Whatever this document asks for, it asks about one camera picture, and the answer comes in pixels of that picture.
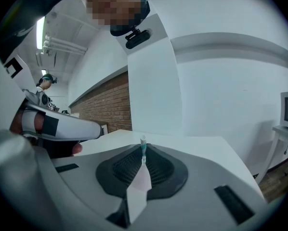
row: white table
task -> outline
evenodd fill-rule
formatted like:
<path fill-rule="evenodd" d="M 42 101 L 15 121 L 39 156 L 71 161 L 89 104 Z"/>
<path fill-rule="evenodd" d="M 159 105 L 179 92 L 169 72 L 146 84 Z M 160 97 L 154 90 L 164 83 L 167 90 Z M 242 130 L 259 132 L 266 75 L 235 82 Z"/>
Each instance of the white table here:
<path fill-rule="evenodd" d="M 283 141 L 285 143 L 284 149 L 288 146 L 288 128 L 284 127 L 284 126 L 276 126 L 276 127 L 273 127 L 273 131 L 275 131 L 275 137 L 273 140 L 273 144 L 270 147 L 269 154 L 266 158 L 266 161 L 265 161 L 263 167 L 261 168 L 257 178 L 255 179 L 258 184 L 264 178 L 264 176 L 265 176 L 265 174 L 266 174 L 266 172 L 267 172 L 267 170 L 268 170 L 268 168 L 269 168 L 269 166 L 273 160 L 278 142 Z"/>
<path fill-rule="evenodd" d="M 147 143 L 196 155 L 219 164 L 244 181 L 263 197 L 259 186 L 248 168 L 222 137 L 176 137 L 117 130 L 101 136 L 96 140 L 82 142 L 83 150 L 81 153 L 76 154 L 76 156 L 114 150 L 131 144 L 139 144 L 142 135 L 146 136 Z"/>

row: wooden floor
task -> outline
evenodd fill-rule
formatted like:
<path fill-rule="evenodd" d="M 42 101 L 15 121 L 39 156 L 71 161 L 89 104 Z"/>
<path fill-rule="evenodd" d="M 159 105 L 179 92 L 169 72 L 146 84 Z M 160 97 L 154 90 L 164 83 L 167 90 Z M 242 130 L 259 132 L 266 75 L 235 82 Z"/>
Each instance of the wooden floor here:
<path fill-rule="evenodd" d="M 288 175 L 285 176 L 284 173 L 287 168 L 288 161 L 280 165 L 278 168 L 268 172 L 259 184 L 259 187 L 267 202 L 271 202 L 287 193 Z"/>

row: brick wall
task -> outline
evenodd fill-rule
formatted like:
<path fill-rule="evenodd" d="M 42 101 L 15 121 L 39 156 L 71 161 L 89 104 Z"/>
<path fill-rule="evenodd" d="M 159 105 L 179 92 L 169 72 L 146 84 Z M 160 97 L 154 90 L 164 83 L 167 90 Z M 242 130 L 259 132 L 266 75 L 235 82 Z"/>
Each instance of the brick wall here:
<path fill-rule="evenodd" d="M 132 130 L 128 72 L 87 93 L 70 108 L 71 113 L 79 113 L 81 119 L 107 122 L 109 133 Z"/>

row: fluorescent light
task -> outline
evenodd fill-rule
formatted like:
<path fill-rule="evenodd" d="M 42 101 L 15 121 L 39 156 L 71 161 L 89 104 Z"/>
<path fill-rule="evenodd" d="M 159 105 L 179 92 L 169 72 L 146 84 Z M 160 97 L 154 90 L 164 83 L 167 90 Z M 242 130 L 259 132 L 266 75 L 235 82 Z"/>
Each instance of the fluorescent light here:
<path fill-rule="evenodd" d="M 44 25 L 44 17 L 37 21 L 37 33 L 36 33 L 36 41 L 37 41 L 37 49 L 42 50 L 42 34 L 43 34 L 43 25 Z"/>

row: hand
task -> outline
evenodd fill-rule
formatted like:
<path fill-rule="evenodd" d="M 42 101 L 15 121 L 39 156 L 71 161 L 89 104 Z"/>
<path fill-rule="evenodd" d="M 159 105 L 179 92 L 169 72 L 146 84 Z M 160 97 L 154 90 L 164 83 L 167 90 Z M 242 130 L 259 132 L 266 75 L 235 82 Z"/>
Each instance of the hand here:
<path fill-rule="evenodd" d="M 10 131 L 15 134 L 21 134 L 23 131 L 22 129 L 22 116 L 23 116 L 23 110 L 19 110 L 17 114 L 14 116 L 14 119 L 10 126 Z M 36 131 L 42 131 L 44 116 L 40 113 L 37 113 L 34 120 L 34 126 Z M 74 154 L 78 154 L 82 151 L 82 145 L 79 143 L 73 146 L 72 148 L 72 154 L 71 156 L 74 156 Z"/>

